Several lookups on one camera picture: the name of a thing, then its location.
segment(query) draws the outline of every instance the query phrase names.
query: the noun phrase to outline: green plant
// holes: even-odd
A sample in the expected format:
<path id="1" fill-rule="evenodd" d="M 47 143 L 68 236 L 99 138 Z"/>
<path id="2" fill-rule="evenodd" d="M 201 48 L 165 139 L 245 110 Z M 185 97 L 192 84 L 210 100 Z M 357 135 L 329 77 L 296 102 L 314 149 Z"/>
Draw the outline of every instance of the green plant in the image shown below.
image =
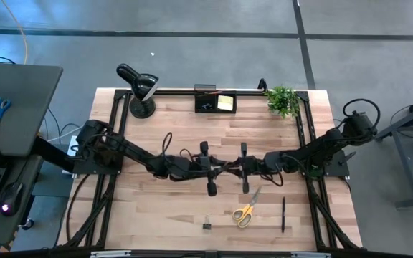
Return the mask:
<path id="1" fill-rule="evenodd" d="M 264 94 L 268 97 L 270 111 L 277 111 L 282 118 L 286 115 L 298 116 L 299 97 L 293 89 L 279 86 Z"/>

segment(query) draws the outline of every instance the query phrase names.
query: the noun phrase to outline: concrete floor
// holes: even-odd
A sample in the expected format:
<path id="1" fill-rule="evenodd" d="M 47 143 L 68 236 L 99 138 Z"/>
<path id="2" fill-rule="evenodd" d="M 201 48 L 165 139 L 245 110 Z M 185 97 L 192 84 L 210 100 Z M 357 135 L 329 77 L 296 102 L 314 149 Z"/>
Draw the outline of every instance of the concrete floor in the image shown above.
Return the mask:
<path id="1" fill-rule="evenodd" d="M 28 29 L 298 33 L 291 0 L 6 1 Z M 413 1 L 299 3 L 306 33 L 413 35 Z M 15 26 L 0 3 L 1 28 Z M 272 87 L 308 88 L 299 39 L 28 36 L 28 41 L 30 64 L 65 69 L 51 104 L 61 125 L 87 120 L 96 87 L 125 87 L 115 73 L 122 62 L 158 75 L 163 87 L 214 83 L 255 88 L 264 77 Z M 20 36 L 0 34 L 0 55 L 22 62 L 23 49 Z M 335 118 L 343 117 L 344 103 L 365 97 L 381 108 L 382 129 L 396 110 L 413 103 L 413 41 L 308 40 L 308 53 L 316 89 L 328 91 Z M 80 94 L 72 95 L 73 90 Z M 375 118 L 368 105 L 355 108 Z M 54 135 L 53 120 L 47 119 Z M 413 140 L 405 144 L 413 159 Z M 352 196 L 364 246 L 413 254 L 413 208 L 394 208 L 395 201 L 411 193 L 393 141 L 348 148 L 352 150 L 357 152 L 349 161 Z M 64 203 L 40 200 L 32 213 L 46 211 L 46 204 L 55 206 L 52 216 L 40 217 L 42 226 L 26 236 L 32 241 L 18 240 L 14 249 L 54 244 L 54 237 L 37 236 L 57 230 L 51 221 L 60 221 L 56 211 Z"/>

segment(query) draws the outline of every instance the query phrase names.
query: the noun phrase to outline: wooden tabletop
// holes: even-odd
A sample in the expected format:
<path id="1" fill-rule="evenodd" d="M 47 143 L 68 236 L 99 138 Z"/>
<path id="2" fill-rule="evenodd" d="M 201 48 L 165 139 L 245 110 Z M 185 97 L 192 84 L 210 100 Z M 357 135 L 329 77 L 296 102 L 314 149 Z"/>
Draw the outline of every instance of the wooden tabletop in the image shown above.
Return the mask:
<path id="1" fill-rule="evenodd" d="M 108 122 L 115 89 L 98 88 L 90 119 Z M 328 94 L 308 91 L 316 135 L 334 126 Z M 238 97 L 236 114 L 196 114 L 192 96 L 154 96 L 157 109 L 146 119 L 128 113 L 125 137 L 154 154 L 161 152 L 168 132 L 173 140 L 168 154 L 182 148 L 199 153 L 200 142 L 207 140 L 209 154 L 235 161 L 240 143 L 248 145 L 248 155 L 263 158 L 268 151 L 299 148 L 295 119 L 282 119 L 267 111 L 266 97 Z M 116 124 L 119 124 L 120 104 Z M 305 111 L 301 105 L 303 124 Z M 97 176 L 90 176 L 79 191 L 71 213 L 74 234 L 90 213 Z M 234 251 L 310 251 L 315 250 L 307 188 L 298 173 L 284 174 L 284 186 L 277 187 L 259 176 L 250 176 L 250 194 L 242 193 L 242 182 L 222 174 L 216 180 L 218 194 L 207 195 L 207 179 L 172 182 L 154 178 L 145 168 L 125 159 L 118 177 L 110 215 L 106 249 L 172 249 Z M 80 178 L 72 187 L 71 196 Z M 251 224 L 239 229 L 231 213 L 244 207 L 258 186 L 261 194 Z M 331 213 L 341 228 L 361 246 L 351 195 L 345 182 L 326 178 Z M 282 198 L 286 197 L 286 227 L 281 232 Z M 202 229 L 209 216 L 211 231 Z M 65 219 L 58 244 L 66 242 Z M 326 223 L 320 219 L 323 239 L 328 243 Z M 98 236 L 100 222 L 95 227 Z"/>

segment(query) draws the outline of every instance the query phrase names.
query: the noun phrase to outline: black lamp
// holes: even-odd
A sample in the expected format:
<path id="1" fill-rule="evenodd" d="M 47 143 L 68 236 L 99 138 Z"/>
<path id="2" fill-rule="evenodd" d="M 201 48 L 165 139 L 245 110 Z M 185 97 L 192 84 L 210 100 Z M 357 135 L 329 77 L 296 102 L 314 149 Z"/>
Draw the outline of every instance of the black lamp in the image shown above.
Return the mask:
<path id="1" fill-rule="evenodd" d="M 148 118 L 156 110 L 156 103 L 151 98 L 156 91 L 158 77 L 149 74 L 139 74 L 128 64 L 120 64 L 117 73 L 122 79 L 130 83 L 133 96 L 129 105 L 130 112 L 136 118 Z"/>

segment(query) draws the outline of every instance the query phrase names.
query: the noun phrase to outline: yellow sticky note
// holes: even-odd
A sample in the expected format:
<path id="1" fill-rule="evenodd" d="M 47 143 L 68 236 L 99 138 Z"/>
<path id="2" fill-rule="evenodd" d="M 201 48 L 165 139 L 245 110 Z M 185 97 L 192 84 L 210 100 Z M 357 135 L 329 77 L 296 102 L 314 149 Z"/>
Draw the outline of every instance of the yellow sticky note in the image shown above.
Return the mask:
<path id="1" fill-rule="evenodd" d="M 234 109 L 234 98 L 218 95 L 218 109 L 232 111 Z"/>

